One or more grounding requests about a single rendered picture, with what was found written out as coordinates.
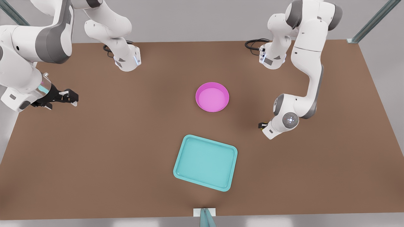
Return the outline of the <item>pink round plate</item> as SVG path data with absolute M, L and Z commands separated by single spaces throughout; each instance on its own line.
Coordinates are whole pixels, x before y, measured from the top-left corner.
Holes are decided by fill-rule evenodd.
M 196 103 L 206 112 L 219 112 L 229 103 L 229 92 L 220 83 L 204 83 L 196 91 Z

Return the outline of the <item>teal rectangular tray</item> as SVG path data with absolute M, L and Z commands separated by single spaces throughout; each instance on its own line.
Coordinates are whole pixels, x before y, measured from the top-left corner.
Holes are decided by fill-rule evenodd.
M 237 148 L 232 145 L 186 135 L 173 175 L 187 182 L 227 192 L 231 187 L 237 156 Z

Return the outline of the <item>silver frame post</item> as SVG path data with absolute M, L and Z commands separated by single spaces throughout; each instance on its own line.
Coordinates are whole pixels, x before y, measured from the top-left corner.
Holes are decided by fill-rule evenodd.
M 401 0 L 388 0 L 354 37 L 346 39 L 347 43 L 358 44 L 400 2 Z
M 194 208 L 193 216 L 199 217 L 199 227 L 217 227 L 213 217 L 216 217 L 216 208 Z
M 0 0 L 0 9 L 16 22 L 17 25 L 30 26 L 30 24 L 6 0 Z

